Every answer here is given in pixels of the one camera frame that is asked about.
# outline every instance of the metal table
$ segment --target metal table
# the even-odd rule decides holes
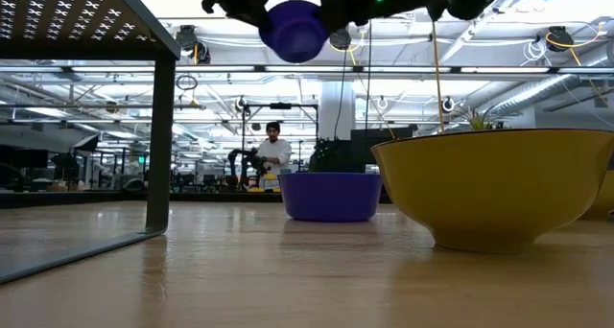
[[[0,0],[0,59],[154,60],[150,188],[140,233],[0,265],[0,284],[166,231],[179,46],[140,0]]]

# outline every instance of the white column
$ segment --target white column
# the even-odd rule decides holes
[[[356,94],[351,82],[323,82],[322,92],[319,96],[319,137],[333,140],[335,138],[335,124],[337,137],[340,140],[349,140],[350,131],[354,129]]]

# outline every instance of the wooden surface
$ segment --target wooden surface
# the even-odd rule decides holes
[[[53,226],[72,231],[73,243],[83,229],[139,228],[143,208],[2,211],[0,236],[27,250],[33,237],[9,239]],[[352,224],[293,222],[281,204],[177,202],[172,210],[164,237],[0,287],[0,326],[614,327],[607,222],[573,223],[532,253],[509,256],[433,248],[392,206]]]

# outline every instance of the ceiling duct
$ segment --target ceiling duct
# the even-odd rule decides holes
[[[607,44],[582,56],[584,66],[614,66],[614,54],[612,53],[614,42]],[[566,63],[574,66],[574,61]],[[490,113],[503,116],[543,102],[555,95],[564,93],[567,89],[580,86],[578,75],[565,74],[554,75],[541,82],[528,82],[522,84],[496,98],[500,103],[491,108]]]

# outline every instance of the yellow bowl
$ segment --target yellow bowl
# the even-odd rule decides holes
[[[611,212],[614,212],[614,171],[607,171],[595,202],[580,218],[584,220],[607,220]]]
[[[613,133],[502,129],[373,147],[392,202],[440,246],[516,253],[595,200]]]

